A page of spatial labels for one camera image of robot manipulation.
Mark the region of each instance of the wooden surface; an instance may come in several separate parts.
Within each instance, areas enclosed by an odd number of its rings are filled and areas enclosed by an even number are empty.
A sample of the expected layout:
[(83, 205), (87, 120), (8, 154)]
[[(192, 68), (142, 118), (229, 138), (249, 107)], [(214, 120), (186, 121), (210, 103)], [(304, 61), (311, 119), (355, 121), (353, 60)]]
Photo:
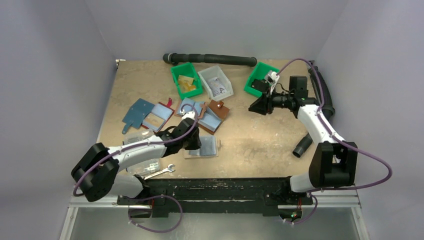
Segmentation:
[[(263, 60), (262, 62), (281, 68), (287, 60)], [(214, 64), (194, 63), (196, 71)], [(174, 173), (165, 173), (156, 178), (244, 178), (244, 177), (285, 177), (304, 173), (308, 170), (315, 146), (296, 158), (292, 151), (299, 140), (307, 133), (305, 127), (287, 109), (276, 108), (271, 115), (263, 116), (249, 112), (248, 107), (256, 97), (246, 93), (243, 88), (253, 67), (219, 65), (231, 81), (234, 95), (223, 99), (230, 108), (226, 120), (215, 136), (221, 141), (219, 156), (213, 158), (183, 158), (182, 150), (162, 158), (162, 168), (175, 164)], [(121, 61), (116, 73), (109, 103), (104, 115), (98, 141), (106, 147), (122, 144), (121, 133), (123, 117), (129, 107), (139, 98), (153, 104), (167, 103), (172, 98), (171, 108), (177, 107), (180, 99), (171, 76), (170, 64), (157, 61)], [(306, 64), (296, 61), (287, 67), (279, 80), (289, 88), (291, 75), (308, 76)], [(314, 96), (309, 81), (309, 96)], [(206, 91), (192, 97), (195, 101), (207, 101)], [(164, 126), (178, 125), (181, 118), (173, 116)], [(142, 131), (144, 128), (130, 127), (128, 133)], [(200, 129), (200, 135), (208, 135)]]

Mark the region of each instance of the black hose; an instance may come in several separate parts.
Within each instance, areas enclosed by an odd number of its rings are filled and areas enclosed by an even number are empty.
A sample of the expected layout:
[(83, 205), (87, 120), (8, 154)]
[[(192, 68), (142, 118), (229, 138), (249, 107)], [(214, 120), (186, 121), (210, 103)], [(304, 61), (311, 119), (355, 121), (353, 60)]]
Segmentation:
[(228, 56), (215, 54), (178, 54), (166, 53), (162, 58), (165, 63), (177, 65), (179, 63), (207, 63), (228, 64), (254, 67), (258, 62), (256, 57)]
[[(318, 74), (319, 79), (321, 80), (321, 87), (322, 87), (322, 93), (324, 94), (324, 106), (322, 106), (322, 114), (324, 117), (329, 121), (330, 118), (334, 115), (336, 110), (333, 107), (333, 101), (331, 99), (329, 88), (327, 87), (326, 82), (324, 81), (323, 75), (321, 75), (321, 72), (318, 70), (317, 66), (314, 66), (316, 73)], [(309, 75), (310, 79), (312, 80), (312, 87), (315, 92), (315, 96), (318, 99), (318, 102), (321, 103), (321, 93), (318, 90), (318, 79), (315, 77), (314, 72), (312, 69), (309, 69)], [(293, 155), (297, 158), (300, 158), (306, 150), (311, 146), (312, 144), (312, 137), (311, 135), (306, 134), (300, 142), (296, 145), (296, 147), (293, 150)]]

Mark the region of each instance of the silver wrench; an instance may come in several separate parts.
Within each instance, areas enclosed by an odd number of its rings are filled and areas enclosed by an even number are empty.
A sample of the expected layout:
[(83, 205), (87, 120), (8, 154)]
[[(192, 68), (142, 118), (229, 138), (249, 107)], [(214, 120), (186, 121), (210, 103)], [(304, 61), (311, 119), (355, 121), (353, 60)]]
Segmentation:
[(169, 164), (167, 168), (163, 169), (162, 171), (158, 171), (158, 172), (155, 172), (155, 173), (153, 173), (153, 174), (151, 174), (151, 175), (146, 176), (146, 177), (144, 178), (144, 180), (147, 180), (147, 179), (150, 179), (150, 178), (156, 177), (157, 175), (161, 175), (161, 174), (164, 174), (164, 173), (166, 173), (166, 172), (173, 173), (173, 172), (175, 172), (175, 169), (173, 169), (173, 167), (175, 167), (175, 165), (174, 165), (174, 164)]

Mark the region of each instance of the wall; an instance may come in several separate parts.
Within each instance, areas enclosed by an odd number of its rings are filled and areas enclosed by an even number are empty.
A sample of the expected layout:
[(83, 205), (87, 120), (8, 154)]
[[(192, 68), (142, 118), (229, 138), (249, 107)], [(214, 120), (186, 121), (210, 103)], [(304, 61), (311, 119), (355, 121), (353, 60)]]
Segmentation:
[(0, 2), (1, 239), (57, 239), (114, 58), (84, 0)]
[[(359, 191), (372, 239), (423, 239), (424, 2), (350, 0), (316, 64), (344, 138), (387, 160), (388, 182)], [(358, 158), (357, 184), (387, 170)]]
[(117, 59), (164, 53), (314, 59), (347, 0), (86, 0)]

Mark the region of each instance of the black pipe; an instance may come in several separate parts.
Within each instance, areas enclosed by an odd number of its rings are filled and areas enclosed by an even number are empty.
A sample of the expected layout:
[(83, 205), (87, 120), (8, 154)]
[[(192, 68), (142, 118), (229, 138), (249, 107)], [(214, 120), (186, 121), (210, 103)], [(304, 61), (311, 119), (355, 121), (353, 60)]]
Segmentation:
[[(321, 87), (322, 87), (322, 94), (324, 95), (324, 106), (322, 106), (322, 114), (324, 117), (329, 121), (330, 118), (334, 115), (336, 110), (333, 107), (333, 101), (330, 95), (329, 88), (327, 87), (326, 82), (324, 81), (323, 75), (321, 75), (321, 72), (318, 70), (317, 66), (314, 66), (316, 73), (318, 74), (319, 79), (321, 80)], [(315, 96), (317, 96), (318, 102), (321, 103), (321, 93), (318, 89), (318, 79), (315, 77), (314, 72), (312, 69), (309, 69), (309, 75), (310, 79), (312, 80), (312, 87), (315, 92)], [(312, 144), (312, 137), (311, 135), (306, 134), (300, 142), (296, 145), (296, 147), (293, 150), (293, 155), (297, 158), (300, 158), (302, 154), (306, 152), (306, 150), (309, 148), (309, 146)]]
[(228, 64), (254, 67), (258, 60), (256, 57), (228, 56), (215, 54), (178, 54), (166, 53), (162, 58), (165, 63), (177, 65), (179, 63), (207, 63), (207, 64)]

